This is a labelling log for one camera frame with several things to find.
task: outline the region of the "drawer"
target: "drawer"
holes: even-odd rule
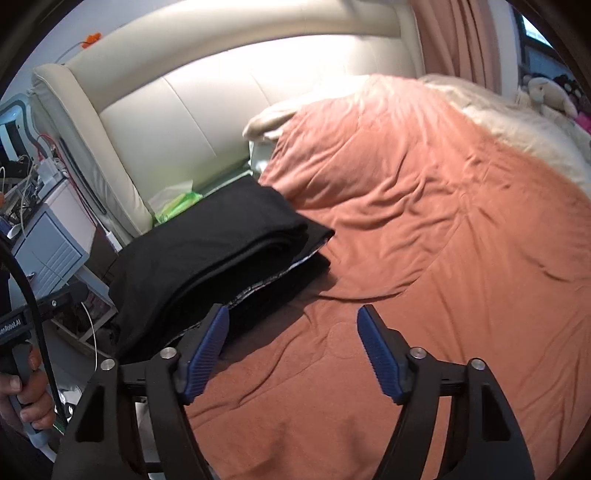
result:
[[[15,255],[26,275],[32,275],[31,288],[36,298],[49,295],[61,288],[72,267],[81,259],[81,254],[60,232],[48,214],[43,214]],[[24,304],[20,288],[11,278],[10,298],[12,308]]]

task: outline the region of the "black cable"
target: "black cable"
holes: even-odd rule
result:
[[[115,265],[115,262],[117,262],[117,258],[118,258],[118,257],[117,257],[117,256],[115,256],[115,259],[114,259],[114,260],[111,262],[111,264],[109,265],[109,268],[107,268],[107,269],[105,270],[105,274],[104,274],[104,275],[102,276],[102,278],[100,279],[100,281],[101,281],[101,282],[103,282],[103,283],[105,282],[105,277],[106,277],[106,276],[107,276],[109,273],[111,273],[111,268],[113,267],[113,265]]]
[[[4,262],[4,265],[11,273],[14,280],[17,282],[18,287],[22,291],[22,295],[25,297],[28,307],[31,309],[31,316],[33,317],[33,325],[35,327],[35,333],[37,334],[37,340],[39,343],[39,350],[41,352],[41,359],[45,366],[45,372],[47,379],[49,380],[49,387],[51,389],[51,395],[53,401],[56,404],[57,416],[64,425],[68,425],[66,418],[66,412],[64,411],[64,405],[61,403],[60,394],[57,390],[56,378],[53,374],[51,367],[51,361],[49,360],[49,351],[47,350],[47,343],[45,341],[45,333],[43,332],[43,321],[41,320],[41,313],[39,312],[39,306],[37,305],[37,299],[29,285],[25,272],[22,271],[21,266],[18,264],[17,259],[10,249],[4,242],[0,242],[0,255]]]
[[[60,60],[61,60],[63,57],[65,57],[66,55],[68,55],[68,54],[69,54],[69,53],[70,53],[72,50],[74,50],[76,47],[80,47],[81,45],[84,45],[84,43],[86,43],[86,42],[79,41],[79,42],[78,42],[76,45],[72,45],[72,46],[71,46],[70,48],[68,48],[68,49],[67,49],[67,50],[66,50],[64,53],[62,53],[62,54],[61,54],[61,55],[60,55],[60,56],[57,58],[57,60],[56,60],[55,62],[53,62],[53,63],[59,63],[59,62],[60,62]]]

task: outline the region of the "blue gripper pad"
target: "blue gripper pad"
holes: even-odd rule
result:
[[[185,405],[190,405],[205,391],[205,385],[228,335],[229,326],[228,308],[214,305],[200,326],[187,332],[179,343],[181,358],[175,384]]]
[[[382,337],[367,306],[361,307],[357,313],[357,331],[365,347],[365,352],[368,354],[369,361],[374,368],[375,376],[378,377],[382,392],[391,397],[395,403],[402,403],[405,394],[400,383],[401,372],[398,363]]]

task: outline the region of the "green package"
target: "green package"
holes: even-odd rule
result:
[[[160,225],[168,222],[171,218],[176,217],[179,213],[183,213],[189,207],[195,205],[203,195],[195,192],[182,193],[174,200],[168,202],[160,213],[155,215],[156,222]]]

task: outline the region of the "orange clip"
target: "orange clip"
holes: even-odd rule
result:
[[[86,40],[82,44],[82,48],[90,47],[93,43],[98,42],[102,38],[102,36],[103,35],[100,32],[97,32],[94,35],[88,35],[88,37],[86,37]]]

